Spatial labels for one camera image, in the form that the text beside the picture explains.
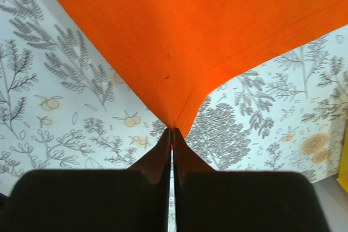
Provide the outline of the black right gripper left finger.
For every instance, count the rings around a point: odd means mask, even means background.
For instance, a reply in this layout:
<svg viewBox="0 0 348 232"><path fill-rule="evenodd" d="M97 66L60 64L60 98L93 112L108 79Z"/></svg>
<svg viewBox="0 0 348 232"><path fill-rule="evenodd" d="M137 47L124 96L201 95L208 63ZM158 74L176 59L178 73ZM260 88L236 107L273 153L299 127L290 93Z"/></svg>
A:
<svg viewBox="0 0 348 232"><path fill-rule="evenodd" d="M1 231L167 231L172 133L124 170L34 170L1 210Z"/></svg>

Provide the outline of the orange t shirt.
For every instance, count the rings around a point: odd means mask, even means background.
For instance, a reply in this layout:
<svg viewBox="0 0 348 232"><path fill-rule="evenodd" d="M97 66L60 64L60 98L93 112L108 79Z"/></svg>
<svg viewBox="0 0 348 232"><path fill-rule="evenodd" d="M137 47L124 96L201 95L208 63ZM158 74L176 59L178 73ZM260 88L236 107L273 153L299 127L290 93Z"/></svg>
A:
<svg viewBox="0 0 348 232"><path fill-rule="evenodd" d="M347 0L57 0L143 103L188 134L227 80L347 24Z"/></svg>

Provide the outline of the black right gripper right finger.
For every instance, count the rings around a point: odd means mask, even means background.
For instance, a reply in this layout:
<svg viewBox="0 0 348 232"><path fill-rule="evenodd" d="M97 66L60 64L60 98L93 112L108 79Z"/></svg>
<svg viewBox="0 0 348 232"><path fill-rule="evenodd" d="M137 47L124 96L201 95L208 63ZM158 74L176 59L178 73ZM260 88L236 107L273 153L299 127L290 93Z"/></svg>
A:
<svg viewBox="0 0 348 232"><path fill-rule="evenodd" d="M313 185L296 172L216 171L172 132L177 231L329 231Z"/></svg>

